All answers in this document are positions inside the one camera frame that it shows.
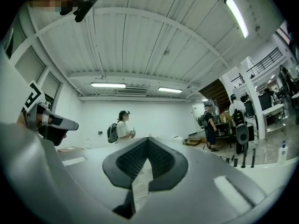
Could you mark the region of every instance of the backpack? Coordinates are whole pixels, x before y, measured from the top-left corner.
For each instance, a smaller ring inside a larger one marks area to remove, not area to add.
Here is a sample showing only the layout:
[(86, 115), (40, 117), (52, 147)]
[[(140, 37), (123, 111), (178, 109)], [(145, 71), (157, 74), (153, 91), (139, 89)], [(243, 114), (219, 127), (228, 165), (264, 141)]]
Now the backpack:
[(109, 128), (107, 130), (108, 142), (110, 144), (116, 142), (118, 139), (117, 132), (116, 132), (116, 126), (117, 126), (117, 124), (113, 123), (112, 125), (109, 126)]
[(235, 122), (235, 125), (238, 126), (240, 124), (244, 124), (244, 116), (241, 110), (235, 109), (235, 112), (233, 114), (233, 119)]
[(201, 115), (200, 117), (198, 117), (197, 123), (200, 126), (201, 129), (207, 128), (207, 121), (205, 118), (205, 113), (203, 115)]

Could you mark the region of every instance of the railing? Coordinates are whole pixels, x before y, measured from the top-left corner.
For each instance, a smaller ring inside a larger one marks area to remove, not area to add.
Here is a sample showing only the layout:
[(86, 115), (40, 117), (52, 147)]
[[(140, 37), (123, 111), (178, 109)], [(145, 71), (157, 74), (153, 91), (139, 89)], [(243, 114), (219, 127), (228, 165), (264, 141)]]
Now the railing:
[[(272, 64), (274, 64), (280, 57), (282, 57), (282, 53), (276, 47), (268, 56), (266, 56), (263, 60), (261, 60), (258, 64), (247, 70), (247, 74), (252, 79), (257, 74), (263, 72), (268, 67), (270, 67)], [(237, 86), (242, 85), (244, 82), (244, 79), (241, 75), (239, 75), (237, 78), (232, 80), (232, 84), (236, 88)]]

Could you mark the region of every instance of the ceiling light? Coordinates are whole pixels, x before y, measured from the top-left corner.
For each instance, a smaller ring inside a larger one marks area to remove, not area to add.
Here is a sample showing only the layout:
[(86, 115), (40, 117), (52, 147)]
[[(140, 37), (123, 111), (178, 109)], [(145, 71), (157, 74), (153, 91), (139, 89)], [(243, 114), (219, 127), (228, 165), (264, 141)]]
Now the ceiling light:
[(224, 0), (225, 4), (229, 7), (229, 9), (232, 11), (233, 15), (235, 16), (241, 31), (243, 33), (244, 38), (248, 36), (248, 29), (246, 26), (246, 23), (242, 17), (242, 14), (240, 10), (238, 9), (237, 5), (235, 4), (234, 0)]
[(125, 84), (116, 83), (91, 83), (92, 87), (106, 87), (106, 88), (125, 88)]
[(166, 92), (174, 92), (174, 93), (181, 93), (182, 92), (182, 90), (169, 89), (169, 88), (164, 88), (164, 87), (160, 87), (158, 89), (158, 91), (166, 91)]

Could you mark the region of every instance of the ceiling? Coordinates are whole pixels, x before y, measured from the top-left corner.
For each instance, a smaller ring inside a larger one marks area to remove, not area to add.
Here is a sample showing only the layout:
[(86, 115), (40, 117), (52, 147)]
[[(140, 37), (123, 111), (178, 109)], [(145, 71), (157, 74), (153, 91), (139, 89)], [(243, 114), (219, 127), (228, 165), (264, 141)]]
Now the ceiling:
[(81, 23), (72, 14), (28, 9), (41, 44), (81, 99), (135, 99), (90, 85), (109, 82), (146, 89), (139, 100), (187, 102), (203, 98), (199, 90), (237, 65), (282, 22), (269, 0), (234, 1), (249, 30), (246, 39), (224, 0), (98, 0)]

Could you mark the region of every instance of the bottle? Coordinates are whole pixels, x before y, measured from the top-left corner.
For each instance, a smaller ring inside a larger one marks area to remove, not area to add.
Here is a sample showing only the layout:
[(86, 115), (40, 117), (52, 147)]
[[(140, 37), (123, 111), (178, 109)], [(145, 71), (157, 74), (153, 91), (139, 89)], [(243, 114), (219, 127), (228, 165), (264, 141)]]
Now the bottle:
[(285, 140), (282, 141), (282, 147), (279, 148), (278, 151), (278, 160), (277, 160), (277, 164), (284, 164), (286, 161), (286, 156), (288, 154), (288, 147), (285, 145)]

